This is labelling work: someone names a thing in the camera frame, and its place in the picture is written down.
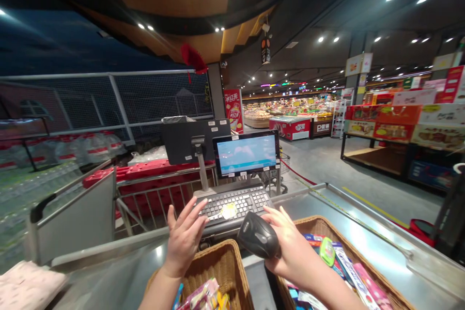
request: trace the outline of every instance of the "floor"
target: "floor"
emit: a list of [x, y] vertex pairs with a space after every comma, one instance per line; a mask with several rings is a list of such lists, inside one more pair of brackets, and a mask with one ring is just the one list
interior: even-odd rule
[[[245, 126], [246, 133], [254, 131], [257, 130]], [[280, 139], [280, 145], [283, 152], [291, 157], [292, 169], [315, 183], [327, 182], [348, 194], [352, 191], [407, 225], [412, 218], [431, 223], [436, 219], [442, 197], [342, 161], [340, 139], [323, 137], [293, 142]], [[368, 146], [368, 140], [352, 137], [347, 139], [345, 151]]]

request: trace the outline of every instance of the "wooden display table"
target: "wooden display table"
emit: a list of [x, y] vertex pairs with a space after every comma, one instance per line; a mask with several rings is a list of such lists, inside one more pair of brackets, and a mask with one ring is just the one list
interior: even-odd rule
[[268, 128], [270, 126], [270, 120], [252, 120], [244, 117], [244, 123], [253, 128]]

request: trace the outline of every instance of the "barcode scanner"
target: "barcode scanner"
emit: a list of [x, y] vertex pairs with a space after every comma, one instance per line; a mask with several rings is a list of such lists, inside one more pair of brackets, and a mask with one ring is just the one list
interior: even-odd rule
[[260, 258], [281, 257], [281, 247], [276, 232], [262, 217], [253, 212], [249, 211], [244, 217], [237, 234], [237, 241]]

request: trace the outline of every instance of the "pos monitor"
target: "pos monitor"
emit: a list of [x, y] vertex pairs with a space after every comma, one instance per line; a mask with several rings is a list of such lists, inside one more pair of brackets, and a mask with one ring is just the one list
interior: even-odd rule
[[275, 170], [279, 163], [277, 130], [213, 138], [218, 178]]
[[214, 160], [212, 138], [229, 134], [231, 127], [228, 119], [161, 125], [161, 135], [170, 165], [198, 162], [196, 153], [200, 150], [204, 161]]

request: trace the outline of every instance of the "stainless steel counter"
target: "stainless steel counter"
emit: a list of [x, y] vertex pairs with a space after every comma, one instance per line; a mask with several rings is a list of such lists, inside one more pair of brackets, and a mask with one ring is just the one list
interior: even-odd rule
[[[457, 296], [465, 296], [463, 268], [336, 188], [326, 184], [313, 188], [339, 208], [312, 191], [278, 196], [272, 200], [276, 206], [282, 205], [293, 219], [313, 215], [329, 219], [418, 310], [465, 309], [464, 300]], [[390, 243], [348, 217], [344, 211], [382, 234]], [[69, 274], [71, 286], [54, 309], [137, 309], [148, 279], [165, 260], [166, 230], [162, 233], [164, 235], [146, 233], [148, 245], [141, 248], [142, 235], [128, 238], [127, 246], [137, 238], [138, 248], [108, 261], [95, 263], [93, 260], [98, 259], [96, 254], [95, 258], [64, 262], [65, 258], [55, 263], [58, 264], [57, 270]], [[395, 245], [410, 259], [406, 259]], [[255, 308], [276, 309], [263, 260], [251, 256], [244, 258], [243, 263]], [[433, 281], [442, 286], [420, 276], [418, 272], [430, 279], [429, 273], [436, 275]]]

